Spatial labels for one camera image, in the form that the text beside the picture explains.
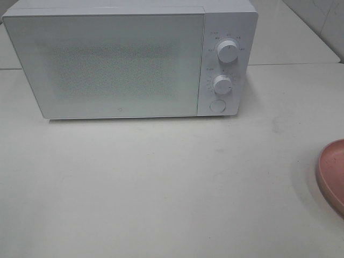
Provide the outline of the round door release button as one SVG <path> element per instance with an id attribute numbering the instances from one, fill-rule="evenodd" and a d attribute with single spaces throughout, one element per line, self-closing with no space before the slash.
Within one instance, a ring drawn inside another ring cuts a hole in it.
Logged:
<path id="1" fill-rule="evenodd" d="M 215 100 L 210 104 L 210 110 L 216 113 L 222 113 L 226 109 L 226 103 L 223 100 Z"/>

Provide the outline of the white microwave door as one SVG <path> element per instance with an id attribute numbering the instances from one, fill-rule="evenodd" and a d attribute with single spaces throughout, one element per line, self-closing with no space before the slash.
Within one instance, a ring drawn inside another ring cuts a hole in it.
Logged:
<path id="1" fill-rule="evenodd" d="M 203 15 L 5 17 L 43 117 L 194 116 Z"/>

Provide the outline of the pink round plate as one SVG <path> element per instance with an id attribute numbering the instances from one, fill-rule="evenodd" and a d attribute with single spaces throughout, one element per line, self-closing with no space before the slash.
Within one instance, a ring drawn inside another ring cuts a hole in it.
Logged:
<path id="1" fill-rule="evenodd" d="M 343 139 L 333 141 L 323 148 L 316 176 L 325 199 L 343 216 Z"/>

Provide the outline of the lower white timer knob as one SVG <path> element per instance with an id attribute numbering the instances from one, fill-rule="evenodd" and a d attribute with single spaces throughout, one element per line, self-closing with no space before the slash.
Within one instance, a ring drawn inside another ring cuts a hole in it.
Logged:
<path id="1" fill-rule="evenodd" d="M 213 80 L 214 92 L 218 95 L 228 94 L 232 90 L 232 80 L 225 75 L 219 75 Z"/>

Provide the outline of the upper white power knob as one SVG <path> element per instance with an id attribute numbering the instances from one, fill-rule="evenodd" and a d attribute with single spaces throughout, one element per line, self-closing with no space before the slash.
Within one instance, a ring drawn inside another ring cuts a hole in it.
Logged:
<path id="1" fill-rule="evenodd" d="M 232 39 L 225 39 L 217 46 L 217 56 L 222 63 L 231 63 L 238 57 L 238 46 Z"/>

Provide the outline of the white microwave oven body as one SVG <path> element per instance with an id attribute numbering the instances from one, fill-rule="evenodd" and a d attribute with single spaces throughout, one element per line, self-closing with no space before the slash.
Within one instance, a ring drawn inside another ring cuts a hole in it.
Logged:
<path id="1" fill-rule="evenodd" d="M 213 9 L 206 9 L 203 6 L 168 7 L 158 5 L 142 7 L 113 5 L 111 7 L 75 8 L 10 7 L 2 16 L 2 22 L 4 24 L 5 17 L 27 16 L 203 15 L 204 25 L 197 112 L 194 116 L 168 117 L 231 116 L 238 112 L 241 93 L 245 85 L 246 70 L 255 35 L 258 13 L 250 1 L 226 2 L 223 7 L 215 7 Z M 225 39 L 232 39 L 238 46 L 238 57 L 231 63 L 222 63 L 217 56 L 217 46 Z M 214 92 L 213 80 L 219 75 L 228 76 L 232 80 L 232 90 L 228 94 L 218 95 Z M 219 99 L 225 101 L 226 109 L 222 113 L 212 112 L 210 104 Z"/>

